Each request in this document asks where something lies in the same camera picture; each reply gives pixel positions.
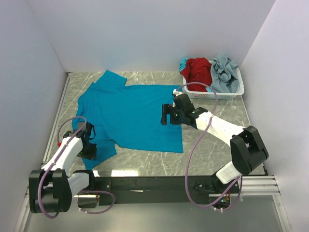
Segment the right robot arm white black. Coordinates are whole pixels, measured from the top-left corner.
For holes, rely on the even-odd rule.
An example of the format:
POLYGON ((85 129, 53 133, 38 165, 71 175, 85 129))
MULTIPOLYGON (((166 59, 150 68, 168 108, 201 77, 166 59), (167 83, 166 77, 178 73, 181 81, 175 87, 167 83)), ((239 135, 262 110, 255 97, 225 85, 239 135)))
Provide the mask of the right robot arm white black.
POLYGON ((195 108, 187 94, 174 91, 173 103, 162 105, 161 124, 185 124, 206 131, 230 147, 231 161, 211 176, 213 188, 229 184, 241 175, 248 175, 269 157, 266 146, 254 126, 242 127, 225 121, 212 112, 195 108))

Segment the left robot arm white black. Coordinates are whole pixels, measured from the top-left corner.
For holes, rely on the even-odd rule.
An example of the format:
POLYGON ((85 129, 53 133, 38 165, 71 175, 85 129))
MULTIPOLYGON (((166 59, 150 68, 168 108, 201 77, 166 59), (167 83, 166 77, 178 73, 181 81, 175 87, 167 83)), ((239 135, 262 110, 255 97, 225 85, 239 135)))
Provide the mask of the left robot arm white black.
POLYGON ((57 152, 41 169, 33 170, 28 178, 29 208, 32 213, 43 213, 55 218, 67 212, 73 196, 82 190, 93 190, 95 176, 92 170, 70 170, 76 157, 95 158, 97 145, 91 143, 96 136, 94 126, 80 122, 77 130, 67 131, 57 152))

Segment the blue t shirt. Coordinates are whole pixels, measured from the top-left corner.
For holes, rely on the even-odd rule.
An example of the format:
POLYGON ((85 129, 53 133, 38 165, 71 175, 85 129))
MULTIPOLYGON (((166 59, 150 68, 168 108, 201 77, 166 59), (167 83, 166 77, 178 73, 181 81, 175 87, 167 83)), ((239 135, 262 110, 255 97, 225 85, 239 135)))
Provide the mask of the blue t shirt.
POLYGON ((83 159, 86 169, 95 168, 116 155, 115 146, 159 152, 183 152, 180 125, 162 125, 162 105, 173 103, 175 85, 131 85, 111 71, 92 83, 78 99, 77 129, 80 121, 94 126, 97 145, 93 160, 83 159))

